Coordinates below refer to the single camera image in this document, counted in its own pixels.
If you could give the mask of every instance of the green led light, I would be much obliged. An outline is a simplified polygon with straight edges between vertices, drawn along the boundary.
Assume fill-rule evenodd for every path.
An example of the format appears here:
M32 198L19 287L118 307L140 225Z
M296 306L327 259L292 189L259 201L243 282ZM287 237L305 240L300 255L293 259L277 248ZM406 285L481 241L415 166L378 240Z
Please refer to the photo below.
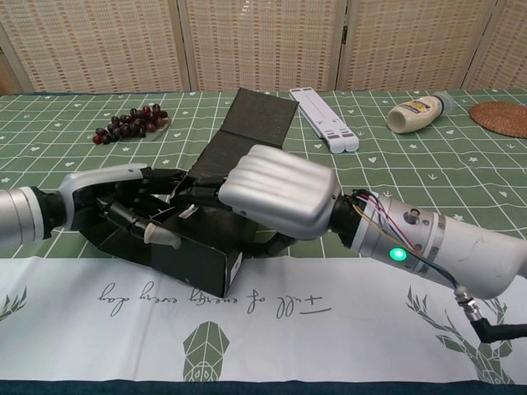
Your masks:
M389 257L394 261L401 262L406 259L406 251L400 248L391 249L389 251Z

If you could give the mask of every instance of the rattan divider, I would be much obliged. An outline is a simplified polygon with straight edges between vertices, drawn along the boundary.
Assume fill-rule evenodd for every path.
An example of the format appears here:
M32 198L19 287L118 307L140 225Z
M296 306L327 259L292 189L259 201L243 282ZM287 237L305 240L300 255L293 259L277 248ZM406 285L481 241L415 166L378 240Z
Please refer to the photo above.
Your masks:
M464 86L527 87L527 1L500 0Z
M0 24L34 91L181 91L168 1L0 0Z
M459 88L495 1L351 0L339 88Z
M196 90L335 87L344 0L179 0Z

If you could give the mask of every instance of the white robotic hand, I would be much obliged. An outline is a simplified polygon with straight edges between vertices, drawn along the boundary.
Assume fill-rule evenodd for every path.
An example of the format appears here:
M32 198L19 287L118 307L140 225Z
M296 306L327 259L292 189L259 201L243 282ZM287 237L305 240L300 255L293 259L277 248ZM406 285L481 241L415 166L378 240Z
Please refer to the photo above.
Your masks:
M516 274L527 277L527 241L367 191L343 197L333 170L269 146L254 146L218 197L284 235L314 239L332 230L363 257L463 285L478 298L501 294Z
M341 189L331 169L270 146L253 146L219 190L232 211L295 239L329 228Z

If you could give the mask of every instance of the black cardboard box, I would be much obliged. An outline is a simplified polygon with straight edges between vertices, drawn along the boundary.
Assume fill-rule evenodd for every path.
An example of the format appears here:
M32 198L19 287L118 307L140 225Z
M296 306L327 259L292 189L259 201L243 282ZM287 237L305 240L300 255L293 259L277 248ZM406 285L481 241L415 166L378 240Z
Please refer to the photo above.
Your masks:
M282 148L297 105L240 88L222 126L186 178L227 176L256 144ZM200 207L187 218L176 212L158 221L182 237L179 249L143 244L109 222L82 233L102 251L150 266L212 295L226 296L243 260L242 247L253 241L257 224L212 207Z

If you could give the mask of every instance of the grape bunch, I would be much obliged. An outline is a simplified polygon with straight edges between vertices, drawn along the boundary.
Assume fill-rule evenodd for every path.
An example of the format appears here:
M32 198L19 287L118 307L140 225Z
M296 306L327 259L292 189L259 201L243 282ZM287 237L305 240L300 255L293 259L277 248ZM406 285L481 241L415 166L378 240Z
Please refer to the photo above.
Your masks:
M106 128L97 128L92 141L99 144L110 144L130 137L144 138L148 132L155 132L168 122L168 113L158 104L150 108L131 109L130 115L114 116Z

